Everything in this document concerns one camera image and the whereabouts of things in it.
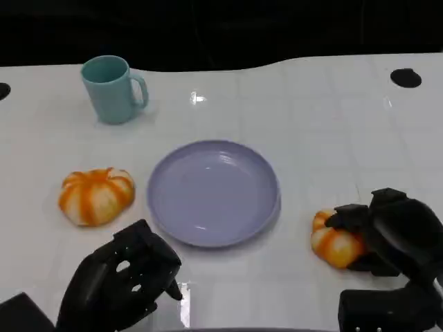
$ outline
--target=pumpkin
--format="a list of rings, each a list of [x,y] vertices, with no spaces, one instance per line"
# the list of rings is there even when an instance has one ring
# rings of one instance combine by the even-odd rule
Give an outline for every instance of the pumpkin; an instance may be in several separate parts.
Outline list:
[[[124,170],[94,169],[70,173],[58,205],[76,225],[97,226],[116,218],[134,200],[134,181]]]
[[[311,246],[317,256],[333,267],[346,268],[364,255],[366,249],[361,235],[325,226],[326,220],[335,213],[334,210],[316,213],[312,222]]]

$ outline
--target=black hole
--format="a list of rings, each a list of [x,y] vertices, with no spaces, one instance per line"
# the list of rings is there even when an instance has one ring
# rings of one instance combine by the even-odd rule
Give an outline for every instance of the black hole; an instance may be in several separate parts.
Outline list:
[[[3,100],[6,97],[8,97],[10,92],[11,92],[11,87],[8,84],[0,83],[0,100]]]
[[[403,88],[416,88],[422,83],[422,78],[411,68],[396,69],[390,74],[390,79]]]

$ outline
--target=lavender plate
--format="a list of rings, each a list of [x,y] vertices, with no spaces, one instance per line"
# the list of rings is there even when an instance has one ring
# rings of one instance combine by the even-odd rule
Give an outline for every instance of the lavender plate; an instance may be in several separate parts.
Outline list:
[[[166,156],[152,173],[147,200],[163,231],[201,247],[249,239],[280,213],[270,164],[223,140],[192,143]]]

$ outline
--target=plate rim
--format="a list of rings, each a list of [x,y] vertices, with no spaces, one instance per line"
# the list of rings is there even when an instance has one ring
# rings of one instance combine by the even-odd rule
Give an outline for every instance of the plate rim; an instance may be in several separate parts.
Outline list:
[[[155,212],[155,209],[153,208],[153,202],[152,202],[152,195],[150,195],[150,192],[152,191],[152,182],[154,178],[157,178],[157,176],[155,176],[160,168],[162,168],[162,165],[166,164],[168,162],[169,159],[171,159],[175,154],[179,153],[180,151],[183,151],[185,149],[189,149],[190,147],[193,147],[195,145],[205,145],[205,144],[228,144],[228,145],[236,145],[242,149],[246,149],[251,151],[254,155],[256,155],[258,158],[260,158],[267,167],[269,167],[269,169],[271,170],[271,176],[273,178],[273,182],[275,183],[275,188],[277,189],[276,191],[276,196],[274,198],[274,202],[273,202],[273,208],[272,211],[270,213],[270,215],[266,218],[266,220],[263,222],[263,224],[258,227],[256,230],[254,230],[253,232],[251,232],[248,236],[243,237],[241,239],[236,239],[234,241],[221,241],[221,243],[217,243],[217,244],[207,244],[207,243],[196,243],[193,241],[187,241],[184,239],[181,239],[180,237],[178,237],[176,234],[174,234],[173,232],[171,232],[170,230],[168,230],[167,227],[165,227],[159,220],[159,216],[157,215],[157,213]],[[147,182],[147,189],[146,189],[146,193],[147,193],[147,205],[149,208],[149,212],[150,212],[150,216],[151,216],[151,220],[153,220],[153,222],[155,222],[155,224],[159,227],[159,229],[168,234],[169,236],[171,236],[173,239],[176,239],[177,241],[181,242],[181,243],[185,243],[189,246],[194,246],[194,247],[200,247],[200,248],[223,248],[223,247],[228,247],[228,246],[234,246],[236,244],[239,244],[241,242],[247,241],[251,238],[253,238],[255,235],[257,235],[258,233],[260,233],[261,231],[263,231],[263,229],[265,229],[268,225],[270,225],[271,223],[275,222],[278,220],[278,217],[280,216],[280,211],[281,211],[281,207],[282,207],[282,202],[281,202],[281,190],[280,190],[280,184],[278,182],[278,178],[277,175],[275,174],[274,169],[272,168],[271,164],[260,154],[258,153],[256,150],[237,143],[237,142],[232,142],[230,140],[199,140],[197,142],[192,142],[192,143],[188,143],[186,145],[180,146],[178,148],[176,148],[175,150],[171,151],[170,153],[168,153],[166,156],[164,156],[154,167],[150,178]]]

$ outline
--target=white tabletop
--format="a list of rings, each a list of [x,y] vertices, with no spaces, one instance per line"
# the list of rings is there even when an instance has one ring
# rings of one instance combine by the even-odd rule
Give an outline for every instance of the white tabletop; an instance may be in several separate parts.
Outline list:
[[[415,69],[422,85],[394,85],[390,73],[397,68]],[[150,92],[147,113],[120,126],[98,123],[79,70],[0,68],[0,81],[12,87],[0,102],[0,301],[25,291],[54,321],[82,258],[145,218],[182,258],[177,279],[189,286],[191,327],[338,330],[343,289],[390,289],[405,280],[330,268],[311,252],[314,213],[369,203],[373,189],[391,186],[443,218],[441,54],[293,59],[216,73],[140,72]],[[209,138],[259,151],[282,189],[282,214],[272,230],[218,251],[169,238],[150,221],[146,203],[155,164],[181,145]],[[57,206],[63,178],[109,166],[133,176],[133,206],[108,226],[75,227]],[[162,297],[139,330],[182,327],[179,308]]]

